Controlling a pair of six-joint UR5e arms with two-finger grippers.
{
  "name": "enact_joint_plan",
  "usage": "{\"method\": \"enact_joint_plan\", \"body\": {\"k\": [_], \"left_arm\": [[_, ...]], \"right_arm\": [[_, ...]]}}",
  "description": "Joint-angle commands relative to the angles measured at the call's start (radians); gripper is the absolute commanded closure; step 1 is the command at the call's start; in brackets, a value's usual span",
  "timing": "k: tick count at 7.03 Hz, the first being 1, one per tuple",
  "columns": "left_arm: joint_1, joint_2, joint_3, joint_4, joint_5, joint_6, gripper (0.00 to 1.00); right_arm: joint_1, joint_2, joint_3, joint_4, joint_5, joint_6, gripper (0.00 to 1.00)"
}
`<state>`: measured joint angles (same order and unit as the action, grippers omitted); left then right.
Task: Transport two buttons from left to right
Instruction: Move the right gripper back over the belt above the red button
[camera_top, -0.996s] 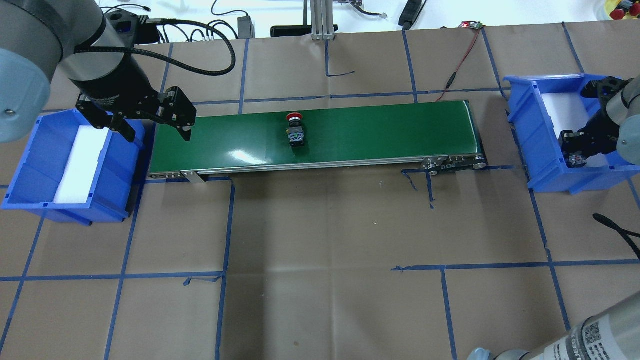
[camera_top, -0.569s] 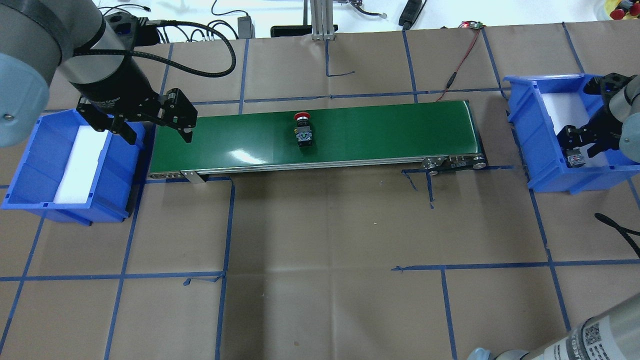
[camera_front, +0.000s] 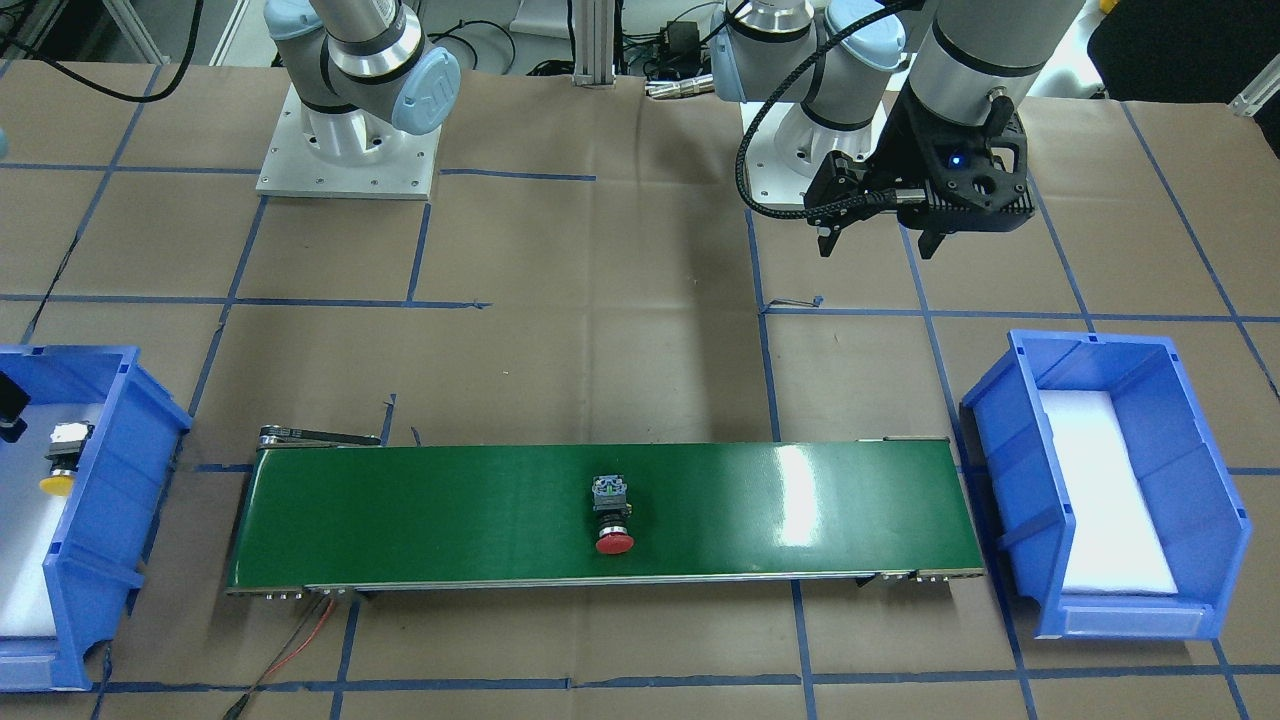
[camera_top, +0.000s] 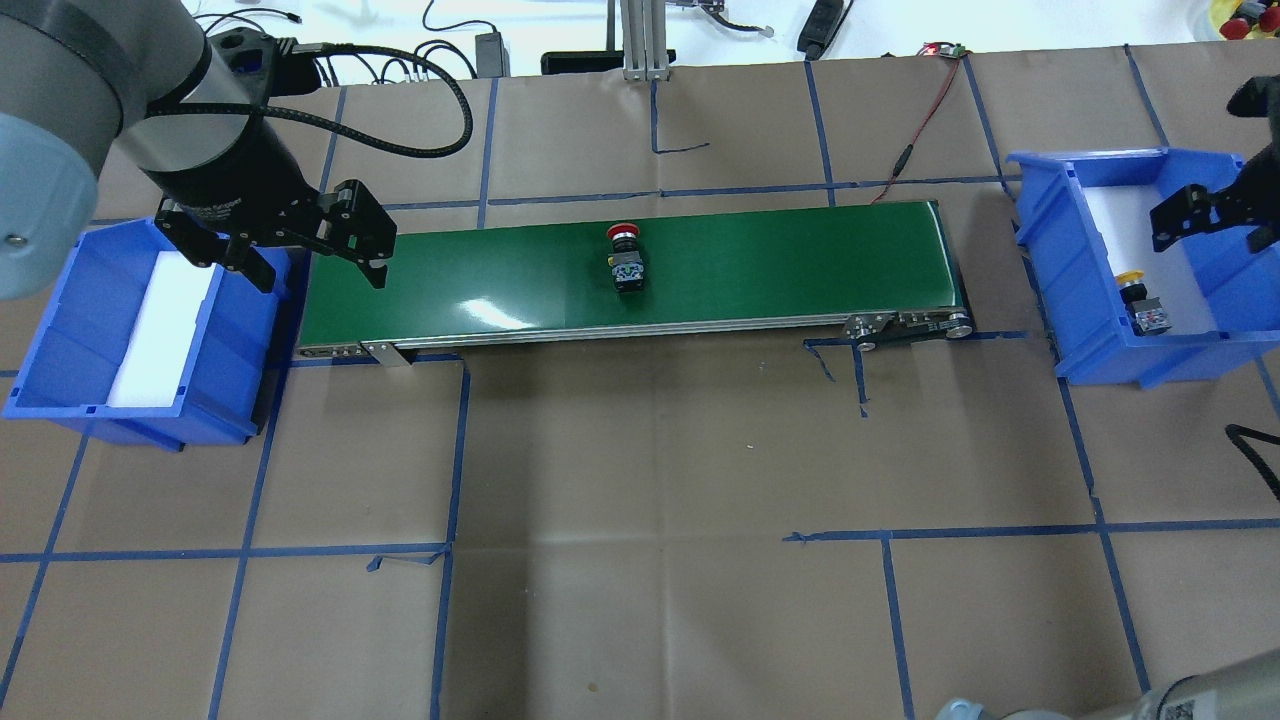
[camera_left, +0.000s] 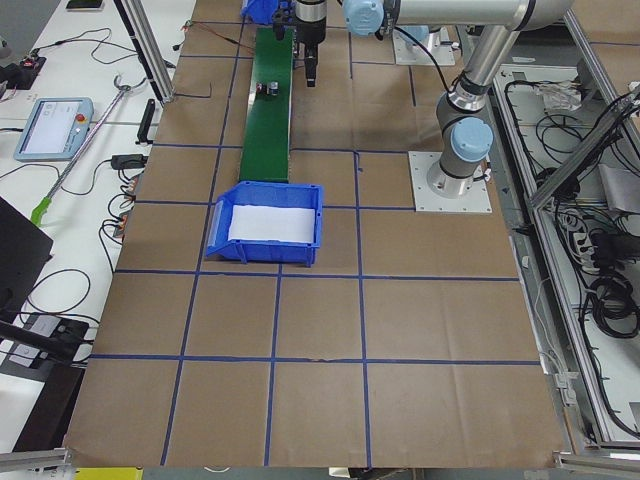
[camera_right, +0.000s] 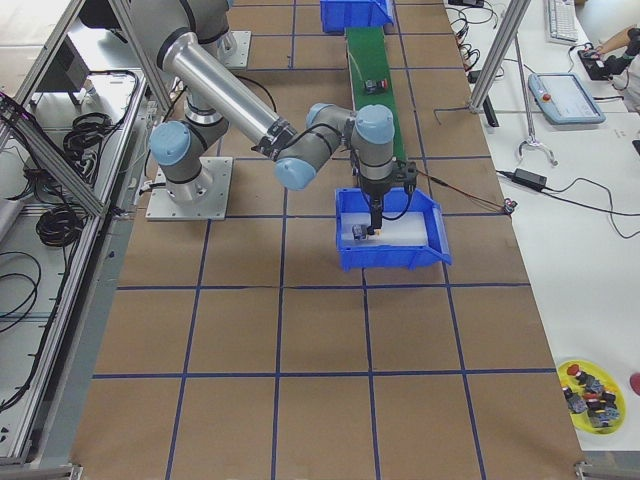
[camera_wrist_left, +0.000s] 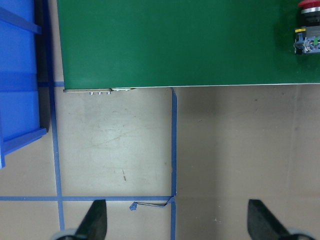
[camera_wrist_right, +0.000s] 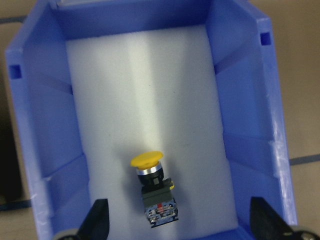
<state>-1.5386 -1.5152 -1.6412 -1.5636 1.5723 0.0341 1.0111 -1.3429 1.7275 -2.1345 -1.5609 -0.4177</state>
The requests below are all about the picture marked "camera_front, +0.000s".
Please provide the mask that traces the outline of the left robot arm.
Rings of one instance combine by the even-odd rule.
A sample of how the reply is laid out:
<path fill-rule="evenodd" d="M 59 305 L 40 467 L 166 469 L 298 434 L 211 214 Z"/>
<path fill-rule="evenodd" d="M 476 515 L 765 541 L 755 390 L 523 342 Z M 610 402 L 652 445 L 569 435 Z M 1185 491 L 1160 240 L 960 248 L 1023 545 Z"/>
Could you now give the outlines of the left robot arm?
<path fill-rule="evenodd" d="M 956 233 L 1036 214 L 1018 114 L 1075 1 L 727 1 L 708 38 L 716 94 L 754 104 L 733 160 L 754 213 L 804 222 L 829 256 L 882 213 L 931 259 Z"/>

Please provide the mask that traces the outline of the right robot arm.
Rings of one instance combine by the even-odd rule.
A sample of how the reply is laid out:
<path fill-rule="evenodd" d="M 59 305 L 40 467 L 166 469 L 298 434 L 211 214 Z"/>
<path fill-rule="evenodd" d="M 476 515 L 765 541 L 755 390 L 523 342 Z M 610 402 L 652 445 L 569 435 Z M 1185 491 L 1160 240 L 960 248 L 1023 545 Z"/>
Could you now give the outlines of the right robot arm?
<path fill-rule="evenodd" d="M 364 195 L 383 197 L 430 186 L 433 151 L 416 141 L 440 128 L 457 99 L 460 64 L 424 33 L 412 8 L 398 1 L 270 1 L 268 32 L 284 61 L 300 104 L 300 129 L 284 150 L 316 163 L 314 191 L 329 196 L 339 181 L 364 182 Z M 64 140 L 108 119 L 100 163 L 47 167 L 12 158 L 32 138 L 3 133 L 3 290 L 27 275 L 35 293 L 29 316 L 3 340 L 33 340 L 44 309 L 59 301 L 59 284 L 76 258 L 99 274 L 123 272 L 137 297 L 165 318 L 173 304 L 220 307 L 212 318 L 207 357 L 221 342 L 227 316 L 239 302 L 266 204 L 248 188 L 250 168 L 189 154 L 236 128 L 230 115 L 248 105 L 250 90 L 197 99 L 189 73 L 195 46 L 170 69 L 152 69 L 129 94 L 108 87 L 41 53 L 32 59 L 45 86 L 20 97 L 19 118 L 33 117 Z"/>

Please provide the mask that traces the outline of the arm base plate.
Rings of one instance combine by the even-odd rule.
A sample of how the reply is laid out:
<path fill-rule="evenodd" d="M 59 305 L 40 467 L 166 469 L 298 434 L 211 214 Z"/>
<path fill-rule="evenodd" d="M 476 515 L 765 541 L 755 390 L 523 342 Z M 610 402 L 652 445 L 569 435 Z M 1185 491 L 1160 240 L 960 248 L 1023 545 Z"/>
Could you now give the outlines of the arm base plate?
<path fill-rule="evenodd" d="M 867 172 L 887 122 L 884 102 L 874 106 L 870 123 L 855 131 L 836 131 L 812 120 L 796 102 L 774 105 L 748 149 L 746 182 L 751 197 L 774 210 L 804 209 L 822 161 L 832 151 L 845 155 L 855 173 Z"/>
<path fill-rule="evenodd" d="M 289 87 L 256 182 L 262 196 L 428 201 L 442 129 L 408 135 L 364 110 L 320 113 Z"/>

